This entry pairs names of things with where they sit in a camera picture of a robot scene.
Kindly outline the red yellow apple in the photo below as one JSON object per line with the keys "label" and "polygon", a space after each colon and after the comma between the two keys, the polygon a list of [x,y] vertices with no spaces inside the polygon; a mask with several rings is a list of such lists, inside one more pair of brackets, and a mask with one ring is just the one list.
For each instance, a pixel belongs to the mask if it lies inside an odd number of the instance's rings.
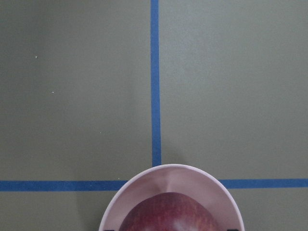
{"label": "red yellow apple", "polygon": [[124,218],[121,231],[218,231],[211,213],[196,200],[166,192],[137,204]]}

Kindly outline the pink bowl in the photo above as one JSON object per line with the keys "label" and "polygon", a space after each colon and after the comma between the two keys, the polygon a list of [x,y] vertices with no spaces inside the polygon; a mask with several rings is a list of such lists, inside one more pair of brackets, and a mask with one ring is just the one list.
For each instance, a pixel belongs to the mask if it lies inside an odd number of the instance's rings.
{"label": "pink bowl", "polygon": [[126,182],[106,208],[99,230],[119,230],[125,216],[138,203],[167,192],[196,200],[211,213],[222,231],[245,230],[240,210],[226,187],[203,170],[181,164],[152,167]]}

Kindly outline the brown paper table cover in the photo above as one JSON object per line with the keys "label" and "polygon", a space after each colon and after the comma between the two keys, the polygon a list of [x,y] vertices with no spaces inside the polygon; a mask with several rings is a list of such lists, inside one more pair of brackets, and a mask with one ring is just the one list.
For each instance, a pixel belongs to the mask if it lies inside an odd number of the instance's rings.
{"label": "brown paper table cover", "polygon": [[307,1],[1,1],[0,184],[75,188],[1,191],[1,230],[96,231],[172,163],[269,179],[231,189],[245,228],[307,230]]}

